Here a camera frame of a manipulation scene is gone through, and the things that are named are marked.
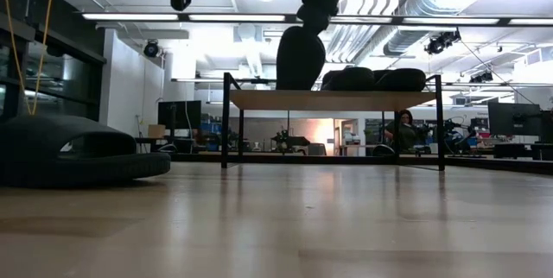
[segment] person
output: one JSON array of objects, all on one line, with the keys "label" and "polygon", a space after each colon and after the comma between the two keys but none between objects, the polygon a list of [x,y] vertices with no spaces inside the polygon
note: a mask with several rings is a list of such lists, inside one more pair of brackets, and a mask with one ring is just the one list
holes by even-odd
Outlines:
[{"label": "person", "polygon": [[[399,124],[399,147],[402,151],[413,148],[417,141],[416,127],[413,126],[413,115],[408,110],[399,111],[401,122]],[[393,141],[394,122],[388,123],[384,134],[387,139]]]}]

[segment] window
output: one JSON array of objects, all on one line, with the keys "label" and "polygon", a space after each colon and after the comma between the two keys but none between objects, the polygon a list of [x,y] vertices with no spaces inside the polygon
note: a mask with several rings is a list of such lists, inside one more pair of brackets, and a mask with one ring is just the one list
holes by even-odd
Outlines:
[{"label": "window", "polygon": [[6,85],[0,85],[0,116],[3,114],[3,104],[6,99]]},{"label": "window", "polygon": [[[38,71],[45,47],[29,43],[25,76],[25,98],[33,104]],[[64,49],[48,45],[44,53],[36,114],[73,115],[93,120],[99,118],[102,67],[66,54]]]},{"label": "window", "polygon": [[[32,108],[35,101],[35,92],[26,90],[25,98],[29,101],[29,105]],[[38,99],[36,101],[36,114],[89,117],[86,104],[69,101],[64,98],[49,96],[44,93],[38,93]]]},{"label": "window", "polygon": [[10,48],[0,45],[0,77],[7,77],[10,69]]},{"label": "window", "polygon": [[[29,43],[27,83],[36,85],[41,55],[44,46],[39,42]],[[46,87],[70,98],[98,100],[101,69],[48,47],[42,65],[41,87]]]}]

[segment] wooden floor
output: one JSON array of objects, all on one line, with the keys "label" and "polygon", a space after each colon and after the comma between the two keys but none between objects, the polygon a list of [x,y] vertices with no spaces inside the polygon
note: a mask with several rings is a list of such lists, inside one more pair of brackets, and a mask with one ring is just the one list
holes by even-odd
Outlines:
[{"label": "wooden floor", "polygon": [[176,163],[88,190],[0,189],[0,277],[551,277],[553,177]]}]

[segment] yellow cable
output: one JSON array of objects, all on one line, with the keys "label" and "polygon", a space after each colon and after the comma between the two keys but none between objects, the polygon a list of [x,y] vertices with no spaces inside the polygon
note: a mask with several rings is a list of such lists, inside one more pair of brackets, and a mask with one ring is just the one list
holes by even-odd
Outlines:
[{"label": "yellow cable", "polygon": [[[14,57],[16,57],[16,67],[17,67],[17,75],[19,75],[19,88],[21,89],[21,92],[23,93],[23,96],[25,94],[25,85],[23,84],[23,75],[21,73],[21,65],[19,64],[19,57],[17,57],[17,46],[16,46],[16,36],[14,35],[14,28],[11,23],[11,13],[10,13],[10,0],[5,0],[6,2],[6,12],[8,13],[8,25],[10,27],[10,34],[11,34],[11,46],[13,49]],[[31,114],[31,108],[29,106],[29,101],[27,98],[23,98],[25,100],[25,104],[27,105],[27,111],[29,114]]]},{"label": "yellow cable", "polygon": [[38,89],[41,86],[42,67],[44,65],[44,54],[46,53],[46,39],[48,38],[48,27],[50,25],[50,11],[52,10],[52,0],[48,0],[48,7],[46,8],[46,24],[44,26],[44,37],[42,38],[42,55],[41,63],[38,66],[38,75],[36,77],[35,87],[35,101],[33,102],[32,115],[36,113],[36,104],[38,101]]}]

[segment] cardboard box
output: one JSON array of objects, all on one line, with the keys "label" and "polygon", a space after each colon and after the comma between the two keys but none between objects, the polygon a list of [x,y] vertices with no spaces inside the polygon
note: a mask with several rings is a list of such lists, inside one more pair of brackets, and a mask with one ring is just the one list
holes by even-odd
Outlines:
[{"label": "cardboard box", "polygon": [[165,125],[148,125],[148,138],[162,139],[165,137]]}]

